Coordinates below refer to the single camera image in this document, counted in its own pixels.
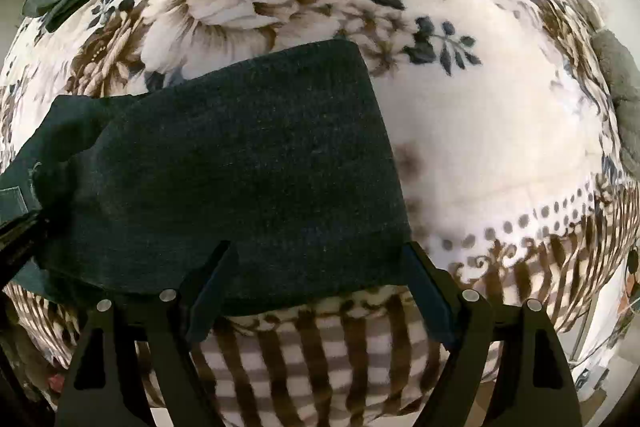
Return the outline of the dark blue denim pants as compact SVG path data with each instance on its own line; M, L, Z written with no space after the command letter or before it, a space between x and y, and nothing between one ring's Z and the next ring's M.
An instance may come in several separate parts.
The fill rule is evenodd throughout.
M222 309L401 281L410 237L358 46L296 46L139 96L61 95L2 174L46 223L15 280L58 303L158 293L238 250Z

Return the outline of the grey pillow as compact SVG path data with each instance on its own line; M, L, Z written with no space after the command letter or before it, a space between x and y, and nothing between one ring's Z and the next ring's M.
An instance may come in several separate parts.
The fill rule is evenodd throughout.
M597 31L591 37L591 46L610 88L620 137L620 159L631 176L639 179L639 69L626 46L608 29Z

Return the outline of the floral brown white blanket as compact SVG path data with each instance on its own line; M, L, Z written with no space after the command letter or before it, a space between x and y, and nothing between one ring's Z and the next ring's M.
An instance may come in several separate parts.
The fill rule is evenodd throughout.
M1 71L1 178L56 98L139 96L296 46L358 46L407 213L401 281L257 314L220 314L191 358L219 426L363 426L466 416L446 380L506 373L502 341L462 365L470 313L533 305L573 325L639 237L590 0L90 0L53 32L24 17ZM91 311L15 280L43 217L1 184L1 344L55 418Z

